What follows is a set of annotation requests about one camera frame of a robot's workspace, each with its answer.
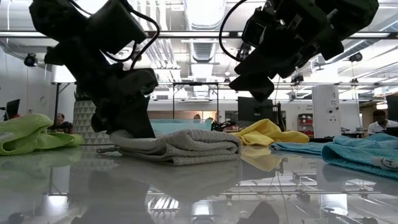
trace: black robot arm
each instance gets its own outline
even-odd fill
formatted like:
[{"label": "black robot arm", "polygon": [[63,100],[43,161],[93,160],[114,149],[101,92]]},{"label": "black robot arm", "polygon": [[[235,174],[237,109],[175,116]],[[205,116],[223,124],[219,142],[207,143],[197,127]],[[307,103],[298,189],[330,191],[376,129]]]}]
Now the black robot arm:
[{"label": "black robot arm", "polygon": [[85,17],[69,0],[34,0],[29,10],[37,31],[59,41],[49,48],[45,63],[65,65],[76,79],[80,91],[96,106],[91,119],[95,131],[124,129],[134,138],[154,138],[147,115],[149,98],[158,85],[152,69],[134,69],[134,64],[157,35],[138,53],[129,58],[131,69],[122,63],[110,64],[104,55],[116,54],[129,43],[134,46],[147,36],[131,12],[155,24],[151,18],[136,12],[126,0],[109,0],[100,10]]},{"label": "black robot arm", "polygon": [[240,62],[235,72],[240,75],[229,84],[236,91],[250,91],[258,101],[264,101],[274,91],[270,78],[277,74],[289,77],[321,53],[328,60],[344,51],[341,44],[355,32],[370,25],[376,15],[377,0],[274,0],[254,11],[242,34],[243,42],[255,47],[245,59],[229,54]]}]

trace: yellow towel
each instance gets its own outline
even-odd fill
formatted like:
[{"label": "yellow towel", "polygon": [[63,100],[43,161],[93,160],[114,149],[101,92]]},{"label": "yellow towel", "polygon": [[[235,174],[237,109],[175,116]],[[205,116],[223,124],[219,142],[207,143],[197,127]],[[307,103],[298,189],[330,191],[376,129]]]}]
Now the yellow towel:
[{"label": "yellow towel", "polygon": [[247,146],[268,147],[274,142],[308,143],[310,140],[308,136],[298,131],[280,131],[280,128],[269,119],[260,120],[242,131],[232,134],[239,137]]}]

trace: gray towel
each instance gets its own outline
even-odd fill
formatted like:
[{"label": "gray towel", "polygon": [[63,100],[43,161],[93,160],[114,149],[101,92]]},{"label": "gray towel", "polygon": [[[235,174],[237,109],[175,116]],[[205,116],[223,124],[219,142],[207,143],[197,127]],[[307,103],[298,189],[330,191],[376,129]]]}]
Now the gray towel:
[{"label": "gray towel", "polygon": [[171,166],[237,160],[241,149],[241,141],[236,136],[194,129],[165,134],[157,139],[133,139],[125,131],[116,131],[111,140],[121,154]]}]

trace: folded towel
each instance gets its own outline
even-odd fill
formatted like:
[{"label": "folded towel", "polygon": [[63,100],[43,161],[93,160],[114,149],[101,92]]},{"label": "folded towel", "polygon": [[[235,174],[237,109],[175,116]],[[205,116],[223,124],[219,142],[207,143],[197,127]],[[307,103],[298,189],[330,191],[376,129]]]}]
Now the folded towel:
[{"label": "folded towel", "polygon": [[345,168],[398,179],[398,138],[388,134],[374,134],[364,139],[335,137],[324,145],[325,162]]},{"label": "folded towel", "polygon": [[0,155],[11,156],[33,151],[76,147],[82,143],[77,134],[47,133],[52,120],[42,114],[28,114],[0,123]]},{"label": "folded towel", "polygon": [[306,154],[320,156],[324,145],[325,145],[324,143],[316,143],[316,142],[309,142],[309,143],[277,142],[271,145],[271,149],[288,151],[288,152],[306,153]]},{"label": "folded towel", "polygon": [[111,140],[121,154],[171,166],[237,160],[241,148],[237,137],[205,130],[182,130],[157,139],[132,139],[127,132],[116,131]]},{"label": "folded towel", "polygon": [[308,136],[298,131],[282,132],[280,128],[269,119],[260,120],[238,133],[232,133],[239,137],[244,145],[256,144],[268,147],[274,142],[299,142],[307,143]]}]

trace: blue towel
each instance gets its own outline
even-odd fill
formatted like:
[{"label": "blue towel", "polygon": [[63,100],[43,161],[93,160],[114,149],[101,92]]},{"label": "blue towel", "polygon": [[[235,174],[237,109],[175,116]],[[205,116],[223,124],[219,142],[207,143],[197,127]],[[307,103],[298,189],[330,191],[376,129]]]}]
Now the blue towel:
[{"label": "blue towel", "polygon": [[299,152],[312,155],[321,155],[324,143],[288,143],[288,142],[277,142],[271,145],[271,149],[288,151],[288,152]]},{"label": "blue towel", "polygon": [[278,142],[271,148],[321,155],[329,164],[398,179],[398,138],[384,133],[364,139],[337,136],[324,144]]},{"label": "blue towel", "polygon": [[398,138],[384,133],[364,139],[338,136],[333,139],[332,144],[324,145],[322,158],[329,164],[398,179],[397,167],[387,167],[391,170],[382,169],[374,162],[374,158],[379,159],[381,163],[382,160],[398,161],[397,149]]}]

